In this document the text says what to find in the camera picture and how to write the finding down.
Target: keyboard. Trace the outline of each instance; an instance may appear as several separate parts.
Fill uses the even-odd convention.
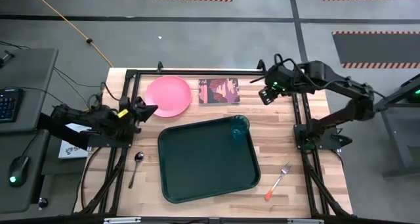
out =
[[[0,123],[16,121],[23,95],[23,89],[0,90]]]

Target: gray floor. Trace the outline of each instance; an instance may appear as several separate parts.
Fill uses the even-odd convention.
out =
[[[301,59],[294,23],[273,22],[293,18],[290,0],[233,0],[232,3],[178,0],[46,0],[66,15],[149,16],[165,21],[74,22],[93,38],[116,67],[155,67],[160,60],[175,68],[255,68],[260,58],[272,63],[272,55]],[[420,0],[369,0],[323,2],[297,0],[301,18],[418,20]],[[0,14],[54,15],[39,0],[0,0]],[[170,17],[223,17],[173,22]],[[260,18],[238,22],[238,18]],[[389,94],[420,70],[344,69],[335,50],[332,31],[410,30],[420,24],[302,24],[309,60],[321,60],[338,73],[368,82]],[[60,50],[56,67],[80,83],[98,85],[106,79],[108,65],[69,25],[61,21],[0,20],[0,40],[30,47]],[[87,98],[95,88],[77,88]],[[57,75],[50,93],[75,108],[84,103]],[[331,111],[348,99],[327,93]],[[54,99],[47,97],[44,112],[51,112]],[[400,167],[380,115],[368,122],[351,122],[343,134],[354,139],[343,149],[345,175],[354,213],[360,217],[420,223],[420,177],[384,180],[382,173]],[[30,210],[27,217],[68,214],[75,198],[79,173],[49,176],[45,194],[54,208]],[[10,216],[0,215],[0,219]]]

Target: silver spoon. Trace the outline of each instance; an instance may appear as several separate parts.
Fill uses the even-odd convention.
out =
[[[138,165],[141,163],[141,161],[143,161],[144,158],[144,153],[143,152],[137,152],[136,156],[134,157],[134,161],[136,162],[136,167],[134,168],[134,172],[133,172],[133,176],[131,177],[131,181],[129,184],[129,189],[131,189],[133,187],[133,183],[134,183],[134,176],[136,175],[136,170]]]

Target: wooden table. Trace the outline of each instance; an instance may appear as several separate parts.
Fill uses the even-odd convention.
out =
[[[125,71],[124,68],[112,68],[108,74],[108,87],[117,98],[123,89]],[[142,76],[138,94],[144,96],[149,84],[157,77]],[[250,84],[249,82],[255,79],[255,76],[239,76],[241,102],[238,105],[200,106],[198,103],[198,79],[223,78],[224,76],[181,77],[191,87],[192,103],[179,116],[159,118],[153,115],[146,123],[142,124],[142,132],[135,136],[127,157],[117,214],[169,217],[310,217],[301,155],[295,148],[292,132],[295,117],[291,97],[279,97],[269,106],[265,106],[258,96],[258,91],[264,87],[264,82]],[[131,95],[132,87],[131,85],[128,95]],[[308,95],[308,99],[313,118],[321,118],[329,114],[324,91]],[[112,100],[108,94],[104,95],[104,104],[118,108],[117,102]],[[166,127],[236,114],[247,116],[251,122],[251,136],[261,170],[259,184],[252,189],[181,204],[172,204],[166,201],[161,192],[159,173],[158,136],[160,132]],[[137,169],[133,189],[128,189],[135,166],[133,158],[139,151],[145,153],[145,159]],[[102,149],[94,158],[87,172],[86,203],[104,182],[109,153],[110,149]],[[275,183],[281,168],[288,161],[293,162],[290,173],[283,178],[270,201],[266,202],[264,195]],[[326,187],[344,210],[351,213],[352,209],[340,160],[331,151],[321,150],[320,161]],[[317,207],[321,210],[319,192],[316,188],[314,189]],[[78,202],[75,211],[80,209],[81,206]]]

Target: dark green tray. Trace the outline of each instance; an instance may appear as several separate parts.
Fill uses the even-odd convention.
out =
[[[159,135],[162,193],[181,203],[250,189],[260,180],[251,135],[234,139],[231,119],[170,127]]]

